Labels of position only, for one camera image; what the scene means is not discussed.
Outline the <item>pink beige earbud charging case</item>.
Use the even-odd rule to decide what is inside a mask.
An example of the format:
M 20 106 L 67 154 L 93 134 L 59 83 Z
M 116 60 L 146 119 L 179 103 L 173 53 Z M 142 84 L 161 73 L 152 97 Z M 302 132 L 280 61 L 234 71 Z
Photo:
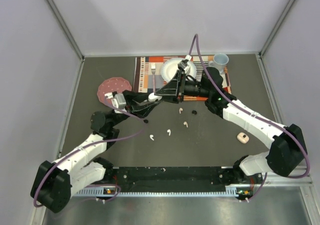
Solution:
M 243 133 L 243 132 L 240 132 L 238 135 L 237 135 L 237 139 L 242 143 L 242 144 L 246 144 L 248 141 L 249 141 L 249 137 Z

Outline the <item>white earbud charging case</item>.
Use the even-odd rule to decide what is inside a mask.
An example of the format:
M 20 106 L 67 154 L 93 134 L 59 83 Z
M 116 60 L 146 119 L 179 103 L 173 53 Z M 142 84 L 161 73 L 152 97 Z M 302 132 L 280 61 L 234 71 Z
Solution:
M 154 92 L 152 92 L 148 95 L 147 99 L 149 102 L 158 102 L 162 99 L 162 96 L 156 95 Z

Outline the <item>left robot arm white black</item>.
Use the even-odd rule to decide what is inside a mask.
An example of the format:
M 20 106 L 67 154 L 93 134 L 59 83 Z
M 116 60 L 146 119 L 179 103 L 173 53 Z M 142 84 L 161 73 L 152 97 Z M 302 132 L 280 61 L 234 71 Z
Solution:
M 46 207 L 59 213 L 78 191 L 94 182 L 109 183 L 114 176 L 111 168 L 93 159 L 108 150 L 119 137 L 115 126 L 129 117 L 142 121 L 164 98 L 159 91 L 151 93 L 108 92 L 106 105 L 110 111 L 96 111 L 91 115 L 91 134 L 72 151 L 53 162 L 44 161 L 38 167 L 30 196 L 36 208 Z

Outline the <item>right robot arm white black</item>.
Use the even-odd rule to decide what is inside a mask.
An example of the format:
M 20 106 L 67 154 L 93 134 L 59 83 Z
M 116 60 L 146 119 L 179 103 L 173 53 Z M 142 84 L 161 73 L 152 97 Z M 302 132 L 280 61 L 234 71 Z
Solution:
M 222 82 L 222 76 L 213 67 L 203 70 L 200 81 L 189 80 L 184 70 L 178 69 L 165 86 L 148 96 L 148 100 L 180 103 L 185 96 L 204 97 L 205 106 L 211 113 L 238 125 L 260 140 L 268 151 L 237 160 L 233 165 L 233 177 L 237 182 L 245 183 L 252 175 L 268 172 L 291 177 L 297 165 L 308 159 L 301 128 L 295 124 L 274 123 L 254 112 L 224 90 Z

